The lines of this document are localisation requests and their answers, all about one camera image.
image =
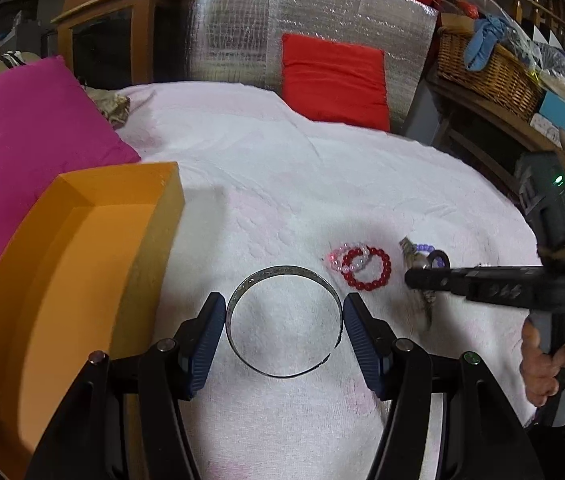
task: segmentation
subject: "bracelet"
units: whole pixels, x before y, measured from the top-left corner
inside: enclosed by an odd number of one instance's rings
[[[287,276],[287,275],[301,276],[303,278],[307,278],[309,280],[312,280],[313,282],[316,282],[318,285],[322,285],[324,288],[326,288],[327,292],[329,292],[329,294],[331,294],[332,298],[335,300],[335,304],[337,305],[338,312],[340,314],[340,330],[338,332],[338,338],[336,339],[335,346],[333,346],[333,348],[337,348],[337,346],[340,344],[340,341],[342,339],[342,329],[344,328],[344,318],[342,317],[342,303],[340,301],[340,298],[338,297],[338,293],[331,285],[329,285],[329,283],[322,276],[316,274],[312,270],[304,269],[303,267],[296,267],[296,266],[276,266],[276,267],[268,267],[266,269],[259,270],[258,272],[255,272],[251,276],[245,278],[245,280],[242,283],[240,283],[240,285],[238,285],[238,288],[236,288],[234,293],[231,295],[231,298],[229,299],[229,303],[227,304],[227,316],[225,319],[225,331],[227,333],[227,339],[229,340],[231,349],[234,351],[234,354],[238,356],[238,359],[240,359],[240,361],[242,361],[245,365],[251,368],[251,370],[258,372],[259,374],[262,374],[266,377],[272,377],[274,379],[293,379],[308,374],[309,372],[312,372],[319,366],[322,366],[324,363],[326,363],[326,361],[329,359],[329,356],[331,356],[331,352],[329,352],[327,357],[322,359],[322,361],[320,361],[317,365],[312,366],[308,370],[299,372],[297,374],[282,376],[282,375],[269,374],[267,372],[263,372],[262,370],[259,370],[252,364],[249,364],[246,361],[246,359],[242,357],[242,355],[240,355],[240,352],[238,352],[238,349],[236,348],[236,345],[234,344],[234,340],[231,336],[231,318],[234,314],[234,310],[236,309],[236,305],[238,304],[238,301],[240,301],[240,298],[243,297],[245,292],[249,290],[252,286],[254,286],[256,283],[262,282],[262,280],[266,280],[267,278],[272,278],[274,276]]]
[[[436,250],[436,248],[432,245],[418,244],[418,245],[416,245],[415,250],[418,253],[431,254]],[[445,261],[442,258],[440,258],[440,256],[436,256],[436,258],[433,260],[433,262],[436,262],[438,267],[449,267],[449,266],[445,265]]]
[[[354,277],[353,273],[355,271],[349,270],[348,272],[342,272],[344,279],[347,280],[347,285],[356,290],[366,290],[371,291],[381,286],[387,285],[389,278],[391,277],[391,258],[389,255],[383,251],[382,249],[376,249],[375,247],[369,247],[369,254],[370,256],[379,256],[382,259],[382,273],[380,274],[379,279],[373,280],[372,282],[359,282]],[[359,255],[361,249],[355,248],[350,250],[347,255],[342,259],[342,262],[346,265],[348,264],[352,258],[355,258]]]
[[[346,264],[344,263],[343,259],[341,263],[340,257],[351,249],[360,250],[356,254],[358,257],[355,258],[354,261],[351,261],[350,259]],[[327,254],[326,259],[331,265],[331,268],[336,272],[356,272],[357,270],[363,269],[364,266],[367,265],[367,262],[369,261],[369,248],[362,242],[356,242],[354,244],[343,244],[342,246]]]

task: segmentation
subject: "pillow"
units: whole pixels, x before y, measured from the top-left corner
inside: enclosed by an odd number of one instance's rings
[[[1,73],[0,255],[59,173],[139,160],[61,57]]]
[[[312,121],[390,131],[385,53],[297,34],[282,37],[282,98]]]

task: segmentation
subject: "orange box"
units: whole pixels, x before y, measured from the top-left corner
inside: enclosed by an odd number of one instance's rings
[[[61,174],[0,259],[0,470],[21,480],[90,352],[151,344],[184,206],[178,166]]]

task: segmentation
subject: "white bed sheet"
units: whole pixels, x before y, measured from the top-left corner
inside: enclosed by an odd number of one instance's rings
[[[267,266],[312,269],[344,299],[347,286],[321,259],[363,240],[384,248],[393,265],[388,286],[362,293],[371,313],[429,352],[477,351],[520,420],[533,414],[518,374],[526,312],[443,296],[433,327],[422,332],[421,307],[401,278],[405,235],[447,251],[454,266],[537,264],[533,233],[481,175],[400,137],[312,123],[261,89],[191,82],[124,92],[132,113],[121,138],[144,162],[178,161],[186,197],[155,339],[173,335],[211,291],[228,300]],[[241,349],[289,372],[320,361],[337,319],[324,290],[301,278],[275,280],[245,295],[233,330]],[[204,480],[366,478],[387,413],[366,388],[346,335],[326,364],[294,380],[249,370],[223,335],[206,387],[181,409]],[[431,413],[427,480],[437,466],[438,396]]]

